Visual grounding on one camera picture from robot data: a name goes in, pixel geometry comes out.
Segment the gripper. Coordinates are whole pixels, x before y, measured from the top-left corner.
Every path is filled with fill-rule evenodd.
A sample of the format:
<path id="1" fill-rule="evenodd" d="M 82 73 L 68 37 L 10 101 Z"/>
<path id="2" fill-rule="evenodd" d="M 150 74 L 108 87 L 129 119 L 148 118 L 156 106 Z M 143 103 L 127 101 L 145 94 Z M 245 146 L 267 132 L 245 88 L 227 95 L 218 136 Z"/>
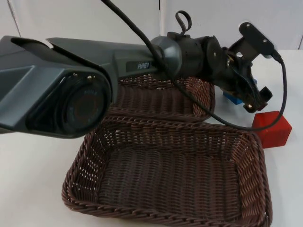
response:
<path id="1" fill-rule="evenodd" d="M 237 56 L 244 43 L 242 37 L 227 48 L 220 46 L 215 36 L 205 37 L 205 77 L 223 91 L 242 100 L 247 112 L 261 111 L 261 104 L 268 103 L 272 92 L 263 87 L 259 93 L 251 73 L 252 63 L 245 54 Z"/>

